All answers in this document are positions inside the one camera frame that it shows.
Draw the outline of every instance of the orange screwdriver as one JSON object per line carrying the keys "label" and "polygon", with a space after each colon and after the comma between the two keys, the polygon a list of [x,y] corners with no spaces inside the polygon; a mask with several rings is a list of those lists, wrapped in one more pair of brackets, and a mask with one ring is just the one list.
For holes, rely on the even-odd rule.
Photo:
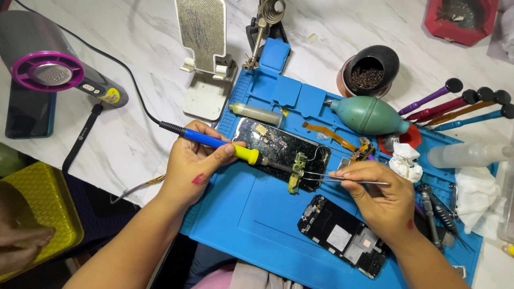
{"label": "orange screwdriver", "polygon": [[456,111],[456,112],[452,112],[452,113],[447,113],[443,116],[440,116],[440,117],[437,117],[437,118],[434,118],[433,120],[431,120],[429,123],[423,125],[424,127],[426,127],[427,125],[437,125],[437,124],[440,124],[440,123],[443,123],[443,122],[447,122],[449,120],[452,120],[454,118],[456,118],[457,116],[461,116],[463,114],[466,114],[466,113],[470,113],[470,112],[474,112],[476,110],[479,110],[479,109],[482,109],[484,107],[488,107],[488,106],[491,106],[495,103],[498,103],[500,105],[505,105],[505,104],[508,104],[510,103],[510,94],[506,91],[503,91],[503,90],[499,90],[499,91],[496,91],[494,93],[494,98],[492,101],[481,101],[477,104],[474,104],[474,105],[470,105],[464,109],[461,109],[459,111]]}

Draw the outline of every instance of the black screwdriver cap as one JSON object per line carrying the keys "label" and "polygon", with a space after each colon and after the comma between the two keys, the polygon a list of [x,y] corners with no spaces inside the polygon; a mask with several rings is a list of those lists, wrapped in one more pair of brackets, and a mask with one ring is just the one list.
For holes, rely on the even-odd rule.
{"label": "black screwdriver cap", "polygon": [[479,99],[482,101],[493,101],[494,100],[494,92],[492,89],[488,87],[480,87],[479,90],[476,91],[479,96]]}
{"label": "black screwdriver cap", "polygon": [[503,105],[500,113],[507,119],[514,119],[514,104],[508,103]]}
{"label": "black screwdriver cap", "polygon": [[476,91],[472,89],[467,89],[462,93],[462,99],[469,105],[475,104],[480,101],[478,94]]}
{"label": "black screwdriver cap", "polygon": [[445,87],[451,93],[459,93],[464,88],[464,85],[460,79],[450,78],[446,81]]}
{"label": "black screwdriver cap", "polygon": [[499,90],[494,93],[494,102],[504,105],[510,103],[510,94],[504,90]]}

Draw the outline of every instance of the phone screen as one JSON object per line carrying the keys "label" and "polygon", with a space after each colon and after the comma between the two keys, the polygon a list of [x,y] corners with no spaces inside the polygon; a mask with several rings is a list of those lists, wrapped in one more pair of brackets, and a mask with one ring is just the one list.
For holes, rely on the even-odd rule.
{"label": "phone screen", "polygon": [[39,92],[11,81],[5,135],[8,138],[48,137],[52,134],[57,93]]}

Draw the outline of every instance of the red mark on hand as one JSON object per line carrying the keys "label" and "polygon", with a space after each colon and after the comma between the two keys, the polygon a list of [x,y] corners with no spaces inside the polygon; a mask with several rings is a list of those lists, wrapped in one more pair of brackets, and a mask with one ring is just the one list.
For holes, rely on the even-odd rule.
{"label": "red mark on hand", "polygon": [[412,218],[407,221],[407,229],[414,229],[414,221],[412,221]]}
{"label": "red mark on hand", "polygon": [[196,176],[191,183],[197,186],[203,186],[209,181],[208,177],[204,177],[204,173],[199,174]]}

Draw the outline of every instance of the pink fabric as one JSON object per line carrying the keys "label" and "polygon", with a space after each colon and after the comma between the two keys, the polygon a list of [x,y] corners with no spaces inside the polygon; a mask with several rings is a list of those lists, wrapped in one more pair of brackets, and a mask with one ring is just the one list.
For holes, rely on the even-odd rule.
{"label": "pink fabric", "polygon": [[232,281],[235,264],[221,267],[220,269],[205,276],[192,289],[227,289]]}

